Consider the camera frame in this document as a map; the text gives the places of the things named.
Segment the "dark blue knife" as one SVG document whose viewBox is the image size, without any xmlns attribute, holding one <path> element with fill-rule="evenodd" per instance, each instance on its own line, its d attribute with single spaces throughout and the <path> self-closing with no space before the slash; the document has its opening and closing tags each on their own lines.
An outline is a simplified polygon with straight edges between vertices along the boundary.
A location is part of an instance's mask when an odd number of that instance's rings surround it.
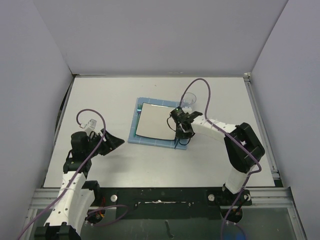
<svg viewBox="0 0 320 240">
<path fill-rule="evenodd" d="M 176 149 L 176 147 L 177 147 L 178 143 L 179 143 L 179 139 L 178 139 L 178 138 L 176 138 L 176 139 L 174 140 L 174 149 Z"/>
</svg>

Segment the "blue grid placemat cloth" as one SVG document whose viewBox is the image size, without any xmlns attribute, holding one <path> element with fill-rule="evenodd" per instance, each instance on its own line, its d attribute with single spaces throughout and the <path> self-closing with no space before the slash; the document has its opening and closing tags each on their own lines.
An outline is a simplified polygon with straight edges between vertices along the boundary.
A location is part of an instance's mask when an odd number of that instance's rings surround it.
<svg viewBox="0 0 320 240">
<path fill-rule="evenodd" d="M 166 107 L 175 107 L 175 108 L 179 106 L 178 101 L 169 101 L 169 100 L 146 98 L 146 97 L 137 98 L 137 101 L 135 104 L 135 110 L 134 110 L 134 114 L 133 114 L 133 118 L 132 118 L 132 123 L 131 123 L 131 127 L 130 127 L 130 133 L 129 133 L 129 137 L 128 137 L 127 142 L 131 143 L 131 144 L 141 144 L 141 145 L 147 145 L 147 146 L 155 146 L 155 147 L 174 149 L 175 139 L 174 140 L 160 140 L 160 139 L 142 137 L 142 136 L 138 136 L 138 135 L 134 136 L 136 120 L 137 120 L 137 105 L 143 104 L 143 103 L 159 105 L 159 106 L 166 106 Z M 178 144 L 176 149 L 186 150 L 187 145 Z"/>
</svg>

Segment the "clear drinking glass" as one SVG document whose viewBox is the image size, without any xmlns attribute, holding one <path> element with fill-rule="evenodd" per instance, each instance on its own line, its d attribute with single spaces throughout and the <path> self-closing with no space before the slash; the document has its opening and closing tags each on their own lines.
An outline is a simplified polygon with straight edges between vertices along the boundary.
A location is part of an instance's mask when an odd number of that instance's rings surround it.
<svg viewBox="0 0 320 240">
<path fill-rule="evenodd" d="M 192 107 L 196 103 L 197 97 L 192 92 L 186 92 L 182 98 L 181 107 L 187 112 L 192 112 Z"/>
</svg>

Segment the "square white plate dark rim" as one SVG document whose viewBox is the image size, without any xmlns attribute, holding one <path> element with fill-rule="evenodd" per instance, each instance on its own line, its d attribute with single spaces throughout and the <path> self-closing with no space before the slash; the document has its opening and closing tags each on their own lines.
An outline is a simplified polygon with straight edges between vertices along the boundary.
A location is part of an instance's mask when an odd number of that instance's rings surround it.
<svg viewBox="0 0 320 240">
<path fill-rule="evenodd" d="M 135 134 L 140 137 L 173 141 L 176 124 L 170 117 L 175 107 L 161 106 L 144 102 L 139 114 Z"/>
</svg>

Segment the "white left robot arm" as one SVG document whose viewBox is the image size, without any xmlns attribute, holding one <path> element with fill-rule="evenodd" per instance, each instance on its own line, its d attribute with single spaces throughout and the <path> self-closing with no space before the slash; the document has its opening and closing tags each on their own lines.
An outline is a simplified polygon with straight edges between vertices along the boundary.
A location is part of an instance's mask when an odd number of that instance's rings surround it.
<svg viewBox="0 0 320 240">
<path fill-rule="evenodd" d="M 88 180 L 92 158 L 114 151 L 124 140 L 92 128 L 71 135 L 71 150 L 63 165 L 57 201 L 43 226 L 34 233 L 36 240 L 79 240 L 89 207 L 100 203 L 102 193 L 96 180 Z"/>
</svg>

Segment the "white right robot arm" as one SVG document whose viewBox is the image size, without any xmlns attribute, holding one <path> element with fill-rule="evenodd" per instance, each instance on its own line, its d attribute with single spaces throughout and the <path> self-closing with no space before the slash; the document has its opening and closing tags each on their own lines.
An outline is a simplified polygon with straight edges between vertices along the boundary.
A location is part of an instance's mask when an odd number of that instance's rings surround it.
<svg viewBox="0 0 320 240">
<path fill-rule="evenodd" d="M 174 108 L 169 117 L 175 123 L 177 141 L 190 141 L 194 135 L 201 134 L 225 144 L 232 168 L 222 197 L 230 205 L 239 201 L 240 191 L 254 172 L 254 167 L 258 167 L 257 172 L 262 170 L 260 160 L 265 155 L 265 149 L 252 127 L 246 122 L 229 124 L 206 118 L 198 111 L 185 112 L 180 106 Z"/>
</svg>

